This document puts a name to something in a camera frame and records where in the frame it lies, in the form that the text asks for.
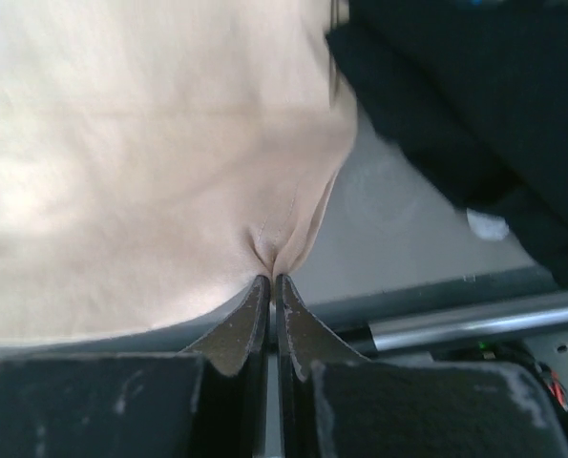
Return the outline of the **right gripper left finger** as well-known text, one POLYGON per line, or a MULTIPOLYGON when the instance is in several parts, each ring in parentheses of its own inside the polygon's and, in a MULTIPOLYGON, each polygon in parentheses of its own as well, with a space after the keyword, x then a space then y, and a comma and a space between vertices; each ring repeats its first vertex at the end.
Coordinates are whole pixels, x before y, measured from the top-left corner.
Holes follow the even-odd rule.
POLYGON ((264 449, 270 281, 253 280, 241 304, 184 354, 204 367, 189 457, 256 457, 264 449))

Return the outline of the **beige t shirt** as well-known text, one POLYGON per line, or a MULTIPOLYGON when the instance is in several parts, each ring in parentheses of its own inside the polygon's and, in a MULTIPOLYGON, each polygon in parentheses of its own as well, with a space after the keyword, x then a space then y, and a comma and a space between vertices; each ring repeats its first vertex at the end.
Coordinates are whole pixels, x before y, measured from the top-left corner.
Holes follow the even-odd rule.
POLYGON ((0 1, 0 346, 194 320, 297 268, 357 132, 341 1, 0 1))

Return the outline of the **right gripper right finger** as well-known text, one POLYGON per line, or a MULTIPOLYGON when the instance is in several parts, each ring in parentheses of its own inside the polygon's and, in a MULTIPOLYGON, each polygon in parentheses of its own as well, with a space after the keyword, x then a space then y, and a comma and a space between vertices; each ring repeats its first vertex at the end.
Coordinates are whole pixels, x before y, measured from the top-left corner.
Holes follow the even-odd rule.
POLYGON ((368 359, 307 310, 286 274, 275 281, 275 307, 283 455, 335 457, 335 415, 323 392, 326 366, 368 359))

